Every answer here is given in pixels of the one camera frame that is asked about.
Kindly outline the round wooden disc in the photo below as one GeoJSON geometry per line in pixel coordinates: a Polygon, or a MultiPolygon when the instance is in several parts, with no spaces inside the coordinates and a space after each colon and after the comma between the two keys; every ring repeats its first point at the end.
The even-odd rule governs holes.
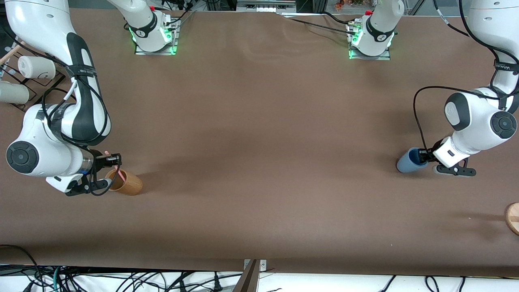
{"type": "Polygon", "coordinates": [[[519,236],[519,202],[511,203],[506,207],[505,222],[510,231],[519,236]]]}

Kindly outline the grey metal box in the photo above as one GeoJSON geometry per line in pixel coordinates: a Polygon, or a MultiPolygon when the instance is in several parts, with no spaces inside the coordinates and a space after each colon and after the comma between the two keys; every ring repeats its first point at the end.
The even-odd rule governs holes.
{"type": "Polygon", "coordinates": [[[236,0],[237,12],[296,13],[296,0],[236,0]]]}

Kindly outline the brown wooden cup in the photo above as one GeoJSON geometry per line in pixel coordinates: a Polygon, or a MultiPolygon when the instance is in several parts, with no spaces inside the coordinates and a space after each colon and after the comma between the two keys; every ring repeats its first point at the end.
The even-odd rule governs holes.
{"type": "Polygon", "coordinates": [[[106,179],[111,179],[112,181],[112,185],[109,187],[109,190],[128,196],[139,195],[143,189],[142,180],[135,174],[127,172],[126,170],[121,169],[121,172],[126,178],[125,183],[123,183],[122,179],[120,179],[119,176],[116,174],[115,169],[109,171],[105,175],[106,179]]]}

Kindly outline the blue plastic cup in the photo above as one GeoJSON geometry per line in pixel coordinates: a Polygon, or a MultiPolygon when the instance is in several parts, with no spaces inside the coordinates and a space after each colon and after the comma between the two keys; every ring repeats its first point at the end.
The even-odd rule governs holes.
{"type": "Polygon", "coordinates": [[[423,160],[420,153],[420,148],[410,148],[397,161],[396,167],[400,173],[408,174],[417,172],[428,165],[428,161],[423,160]]]}

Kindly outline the dark brown bar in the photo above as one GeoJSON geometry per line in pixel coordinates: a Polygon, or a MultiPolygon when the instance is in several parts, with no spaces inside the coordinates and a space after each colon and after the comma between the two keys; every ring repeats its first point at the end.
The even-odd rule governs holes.
{"type": "Polygon", "coordinates": [[[249,260],[232,292],[257,292],[261,267],[261,260],[249,260]]]}

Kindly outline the orange background clutter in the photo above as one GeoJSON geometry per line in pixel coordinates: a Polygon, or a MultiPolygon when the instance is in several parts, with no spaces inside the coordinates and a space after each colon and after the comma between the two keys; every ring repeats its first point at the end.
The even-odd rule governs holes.
{"type": "Polygon", "coordinates": [[[342,11],[344,9],[350,9],[364,4],[365,0],[337,0],[334,7],[336,11],[342,11]]]}

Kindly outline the pink straw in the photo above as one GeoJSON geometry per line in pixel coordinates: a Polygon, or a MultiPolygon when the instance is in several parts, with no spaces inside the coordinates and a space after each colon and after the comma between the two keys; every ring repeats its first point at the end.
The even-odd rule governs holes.
{"type": "MultiPolygon", "coordinates": [[[[111,155],[111,154],[109,153],[109,151],[104,151],[104,154],[105,154],[105,155],[111,155]]],[[[123,183],[125,183],[125,182],[126,182],[126,178],[125,178],[124,175],[122,174],[120,168],[119,168],[119,167],[114,167],[114,168],[115,168],[115,170],[116,170],[116,174],[119,176],[120,179],[122,179],[123,183]]]]}

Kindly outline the plain white cup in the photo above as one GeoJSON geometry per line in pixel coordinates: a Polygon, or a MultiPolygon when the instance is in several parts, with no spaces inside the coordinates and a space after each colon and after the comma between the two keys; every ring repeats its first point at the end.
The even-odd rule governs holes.
{"type": "Polygon", "coordinates": [[[30,93],[24,85],[0,81],[0,102],[24,105],[29,98],[30,93]]]}

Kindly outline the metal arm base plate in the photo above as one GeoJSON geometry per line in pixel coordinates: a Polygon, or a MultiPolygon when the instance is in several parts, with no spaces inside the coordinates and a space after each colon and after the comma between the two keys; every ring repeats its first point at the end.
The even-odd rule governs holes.
{"type": "Polygon", "coordinates": [[[350,59],[363,60],[390,60],[389,46],[394,37],[394,32],[379,33],[375,35],[365,32],[362,22],[350,21],[345,26],[348,36],[348,49],[350,59]]]}
{"type": "Polygon", "coordinates": [[[157,33],[154,33],[150,38],[145,39],[142,48],[139,46],[136,37],[132,37],[135,43],[135,55],[149,55],[149,56],[174,56],[178,50],[178,42],[180,38],[180,24],[178,21],[174,24],[162,25],[157,33]]]}

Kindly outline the wooden rack dowel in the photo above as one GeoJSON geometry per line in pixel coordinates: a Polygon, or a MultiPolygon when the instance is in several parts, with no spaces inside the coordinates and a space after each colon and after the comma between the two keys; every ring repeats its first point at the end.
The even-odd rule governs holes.
{"type": "Polygon", "coordinates": [[[16,52],[18,52],[25,45],[24,41],[21,41],[21,44],[15,43],[15,46],[11,47],[6,54],[0,58],[0,67],[2,67],[16,52]]]}

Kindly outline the black cup rack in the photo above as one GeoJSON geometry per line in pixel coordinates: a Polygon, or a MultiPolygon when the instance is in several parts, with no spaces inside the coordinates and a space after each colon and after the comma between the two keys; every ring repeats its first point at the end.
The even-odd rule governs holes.
{"type": "MultiPolygon", "coordinates": [[[[0,39],[0,58],[2,58],[13,46],[15,46],[15,42],[8,41],[7,39],[0,39]]],[[[25,78],[18,71],[18,58],[21,56],[37,55],[35,55],[33,52],[28,52],[24,48],[21,48],[2,67],[0,67],[0,81],[21,84],[28,89],[30,98],[24,105],[7,103],[8,105],[12,105],[20,111],[26,112],[29,107],[41,102],[45,91],[51,88],[64,89],[65,85],[69,84],[69,82],[67,81],[64,70],[60,69],[56,63],[54,63],[56,67],[56,76],[54,79],[25,78]]]]}

